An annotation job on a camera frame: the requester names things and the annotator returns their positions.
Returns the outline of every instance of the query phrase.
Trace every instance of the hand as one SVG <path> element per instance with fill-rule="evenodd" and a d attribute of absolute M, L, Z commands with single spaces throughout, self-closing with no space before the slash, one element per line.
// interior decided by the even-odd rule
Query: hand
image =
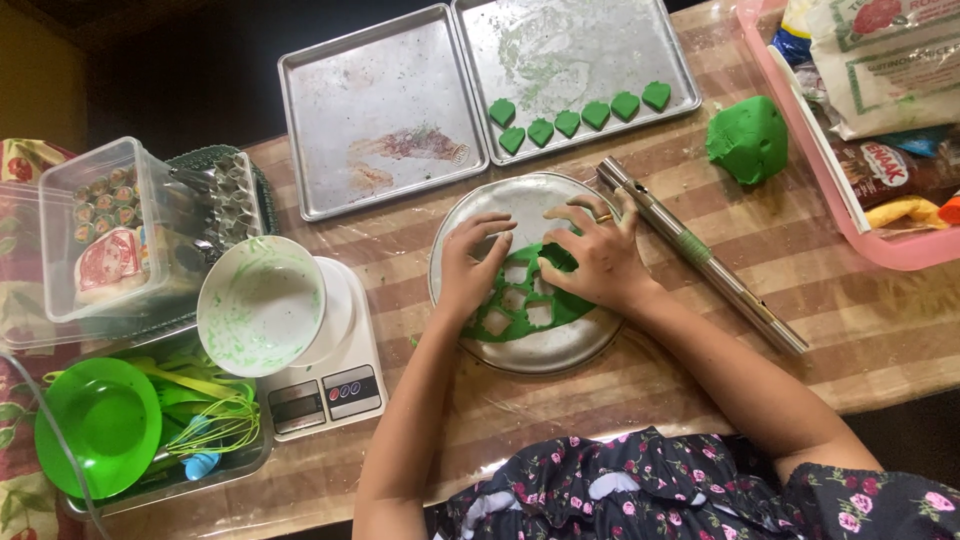
<path fill-rule="evenodd" d="M 567 229 L 554 229 L 543 235 L 543 244 L 556 242 L 570 252 L 580 266 L 573 272 L 562 272 L 546 258 L 538 258 L 540 275 L 547 282 L 599 306 L 609 307 L 625 315 L 646 304 L 641 299 L 659 296 L 663 291 L 647 272 L 636 250 L 636 225 L 639 214 L 634 200 L 623 188 L 613 196 L 623 208 L 619 224 L 608 219 L 595 221 L 611 213 L 598 197 L 578 195 L 565 206 L 543 213 L 546 219 L 566 219 L 583 233 L 578 236 Z M 590 217 L 583 209 L 589 209 Z"/>
<path fill-rule="evenodd" d="M 444 238 L 437 311 L 446 311 L 466 322 L 487 298 L 514 241 L 510 229 L 516 227 L 516 221 L 511 221 L 510 217 L 504 212 L 473 215 Z M 476 245 L 496 233 L 503 234 L 493 243 L 483 262 L 473 258 L 470 253 Z"/>

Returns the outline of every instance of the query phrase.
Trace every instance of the table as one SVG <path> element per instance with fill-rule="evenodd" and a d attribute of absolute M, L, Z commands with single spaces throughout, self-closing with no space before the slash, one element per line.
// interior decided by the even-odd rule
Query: table
<path fill-rule="evenodd" d="M 284 235 L 349 265 L 367 288 L 389 390 L 413 353 L 431 305 L 427 257 L 445 213 L 478 185 L 538 170 L 578 180 L 620 159 L 755 293 L 810 343 L 780 356 L 645 225 L 644 261 L 677 299 L 770 357 L 840 412 L 879 408 L 960 383 L 960 261 L 913 273 L 873 266 L 836 230 L 806 162 L 752 190 L 708 163 L 704 140 L 719 108 L 766 94 L 742 40 L 734 0 L 671 15 L 704 94 L 695 113 L 570 152 L 486 174 L 361 213 L 300 219 L 285 136 L 247 149 L 273 187 Z M 550 379 L 505 375 L 458 352 L 429 500 L 441 501 L 524 446 L 553 436 L 610 435 L 650 425 L 664 434 L 731 432 L 669 354 L 628 327 L 587 366 Z M 107 518 L 114 537 L 267 538 L 350 519 L 376 420 L 276 445 L 246 479 Z M 86 528 L 88 538 L 98 535 Z"/>

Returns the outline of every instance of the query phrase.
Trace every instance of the white bowl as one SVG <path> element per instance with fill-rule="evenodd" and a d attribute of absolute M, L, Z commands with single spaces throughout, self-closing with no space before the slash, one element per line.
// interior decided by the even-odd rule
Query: white bowl
<path fill-rule="evenodd" d="M 197 331 L 218 366 L 265 377 L 306 352 L 325 309 L 324 276 L 310 253 L 282 236 L 258 236 L 210 269 L 197 302 Z"/>

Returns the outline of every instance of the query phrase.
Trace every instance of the green bowl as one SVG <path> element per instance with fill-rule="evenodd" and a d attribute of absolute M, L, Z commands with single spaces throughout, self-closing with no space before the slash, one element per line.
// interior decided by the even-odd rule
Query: green bowl
<path fill-rule="evenodd" d="M 116 358 L 91 358 L 64 371 L 44 398 L 84 471 L 93 499 L 132 486 L 156 454 L 160 403 L 147 376 Z M 70 461 L 42 412 L 34 434 L 40 467 L 58 488 L 82 497 Z"/>

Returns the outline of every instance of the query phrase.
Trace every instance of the digital kitchen scale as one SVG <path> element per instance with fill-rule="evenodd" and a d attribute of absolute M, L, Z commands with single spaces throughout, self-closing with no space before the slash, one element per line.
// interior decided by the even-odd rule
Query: digital kitchen scale
<path fill-rule="evenodd" d="M 380 416 L 387 406 L 363 284 L 343 263 L 314 259 L 326 289 L 320 331 L 297 361 L 263 380 L 278 441 Z"/>

